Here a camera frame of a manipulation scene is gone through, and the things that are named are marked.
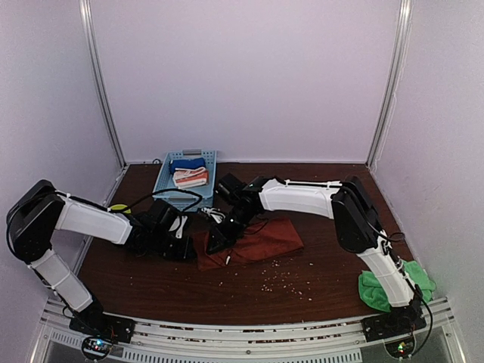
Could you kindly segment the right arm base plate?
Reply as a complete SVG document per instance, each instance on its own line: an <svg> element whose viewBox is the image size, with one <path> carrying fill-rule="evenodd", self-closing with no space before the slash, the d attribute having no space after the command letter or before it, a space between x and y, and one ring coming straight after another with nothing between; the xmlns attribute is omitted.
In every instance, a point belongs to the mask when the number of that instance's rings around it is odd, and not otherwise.
<svg viewBox="0 0 484 363"><path fill-rule="evenodd" d="M415 330L425 328L427 322L424 317L411 319L406 315L396 317L391 314L382 314L362 319L361 325L366 341L373 342L409 335Z"/></svg>

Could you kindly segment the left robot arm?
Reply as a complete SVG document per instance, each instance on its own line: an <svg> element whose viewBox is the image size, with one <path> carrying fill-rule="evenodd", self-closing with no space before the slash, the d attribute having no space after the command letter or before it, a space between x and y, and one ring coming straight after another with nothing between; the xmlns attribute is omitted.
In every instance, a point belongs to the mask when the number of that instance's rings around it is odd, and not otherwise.
<svg viewBox="0 0 484 363"><path fill-rule="evenodd" d="M104 308L55 251L57 234L77 234L137 253L156 254L168 261L195 259L186 228L189 216L157 199L134 212L130 206L107 207L56 189L50 181L34 184L5 216L6 242L12 255L32 269L93 336L109 327Z"/></svg>

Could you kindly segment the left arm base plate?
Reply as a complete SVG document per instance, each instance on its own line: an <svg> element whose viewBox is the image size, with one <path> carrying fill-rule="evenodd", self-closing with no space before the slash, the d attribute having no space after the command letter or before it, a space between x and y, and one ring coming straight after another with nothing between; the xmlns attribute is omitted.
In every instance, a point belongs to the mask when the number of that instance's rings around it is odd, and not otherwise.
<svg viewBox="0 0 484 363"><path fill-rule="evenodd" d="M89 327L77 318L72 318L69 329L96 337L102 337L115 343L130 343L135 329L135 321L114 315L104 315L96 327Z"/></svg>

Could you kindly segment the green microfiber towel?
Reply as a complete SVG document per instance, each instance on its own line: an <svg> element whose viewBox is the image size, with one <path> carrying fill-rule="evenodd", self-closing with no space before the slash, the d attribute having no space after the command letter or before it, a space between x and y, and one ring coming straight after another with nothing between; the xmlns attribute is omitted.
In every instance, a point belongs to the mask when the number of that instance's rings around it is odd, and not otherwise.
<svg viewBox="0 0 484 363"><path fill-rule="evenodd" d="M406 272L423 293L426 303L433 299L436 283L430 279L427 272L416 261L403 261ZM358 276L358 293L361 301L372 309L380 312L390 312L391 305L380 282L371 271L362 271Z"/></svg>

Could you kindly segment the dark red towel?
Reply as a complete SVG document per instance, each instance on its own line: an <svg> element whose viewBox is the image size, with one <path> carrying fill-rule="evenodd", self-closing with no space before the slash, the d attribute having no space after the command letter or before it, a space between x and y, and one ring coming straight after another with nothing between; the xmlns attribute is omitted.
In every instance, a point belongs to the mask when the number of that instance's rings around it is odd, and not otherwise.
<svg viewBox="0 0 484 363"><path fill-rule="evenodd" d="M256 223L233 247L209 255L209 232L193 236L199 271L235 267L281 257L304 248L304 243L288 218L276 218L266 225Z"/></svg>

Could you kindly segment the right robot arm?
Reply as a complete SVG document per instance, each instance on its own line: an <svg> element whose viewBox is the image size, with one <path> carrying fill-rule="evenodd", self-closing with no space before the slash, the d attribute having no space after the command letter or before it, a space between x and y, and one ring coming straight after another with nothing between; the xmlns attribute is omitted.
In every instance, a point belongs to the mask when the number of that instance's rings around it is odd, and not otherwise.
<svg viewBox="0 0 484 363"><path fill-rule="evenodd" d="M250 221L265 211L327 217L334 222L340 247L362 259L386 293L390 311L383 315L383 323L395 334L426 324L428 305L423 292L392 248L394 240L384 231L359 178L315 182L259 176L246 184L228 173L219 180L215 192L232 209L211 227L208 254L234 246Z"/></svg>

